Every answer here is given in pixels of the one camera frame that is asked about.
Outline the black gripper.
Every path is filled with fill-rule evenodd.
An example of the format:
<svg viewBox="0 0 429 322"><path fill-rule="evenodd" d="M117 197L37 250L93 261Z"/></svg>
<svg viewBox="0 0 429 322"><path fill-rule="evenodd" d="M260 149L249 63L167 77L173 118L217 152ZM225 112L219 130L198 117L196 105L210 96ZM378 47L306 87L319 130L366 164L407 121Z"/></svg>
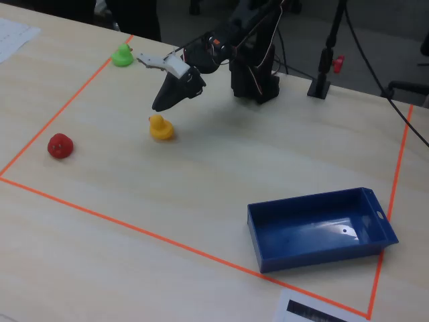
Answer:
<svg viewBox="0 0 429 322"><path fill-rule="evenodd" d="M152 109L162 112L184 99L193 99L203 92L206 83L201 74L211 74L221 64L222 50L214 32L206 32L184 47L184 61L191 66L189 73L176 78L170 72L153 102Z"/></svg>

